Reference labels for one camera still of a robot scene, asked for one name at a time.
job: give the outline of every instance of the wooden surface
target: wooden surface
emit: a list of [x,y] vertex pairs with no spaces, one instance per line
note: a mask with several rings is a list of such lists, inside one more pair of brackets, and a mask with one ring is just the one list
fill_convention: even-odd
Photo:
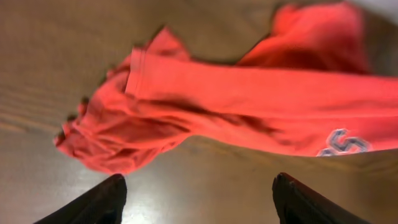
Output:
[[[168,24],[195,57],[235,61],[268,33],[278,2],[0,0],[0,223],[32,223],[106,177],[52,137],[134,44]],[[375,71],[398,74],[397,28],[366,14],[366,32]],[[301,158],[195,137],[127,176],[124,223],[278,223],[282,171],[362,218],[398,222],[398,151]]]

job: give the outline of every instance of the red garment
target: red garment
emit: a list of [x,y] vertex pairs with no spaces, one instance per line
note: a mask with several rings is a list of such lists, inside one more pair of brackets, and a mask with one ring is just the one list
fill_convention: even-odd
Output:
[[292,156],[398,146],[398,80],[369,73],[348,3],[282,8],[236,66],[193,61],[167,29],[132,54],[63,126],[57,147],[129,173],[192,135]]

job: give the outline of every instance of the white printed symbol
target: white printed symbol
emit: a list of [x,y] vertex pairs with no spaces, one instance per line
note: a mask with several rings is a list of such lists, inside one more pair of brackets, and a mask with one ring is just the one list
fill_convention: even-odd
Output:
[[347,130],[345,129],[334,130],[326,141],[329,148],[322,149],[318,156],[340,156],[344,154],[368,152],[369,143],[360,138],[349,137],[342,141],[341,139],[346,133]]

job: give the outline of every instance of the red cloth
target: red cloth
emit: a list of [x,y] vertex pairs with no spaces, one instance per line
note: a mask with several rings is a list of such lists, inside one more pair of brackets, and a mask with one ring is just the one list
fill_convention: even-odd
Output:
[[236,66],[193,61],[164,29],[108,73],[56,139],[87,167],[129,173],[192,135],[291,156],[398,146],[398,80],[369,73],[360,12],[348,3],[275,16]]

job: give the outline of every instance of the black object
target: black object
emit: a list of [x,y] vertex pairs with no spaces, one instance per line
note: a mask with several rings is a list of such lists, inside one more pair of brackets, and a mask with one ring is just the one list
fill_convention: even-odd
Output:
[[115,174],[35,224],[120,224],[126,181]]
[[286,173],[272,184],[280,224],[369,224]]

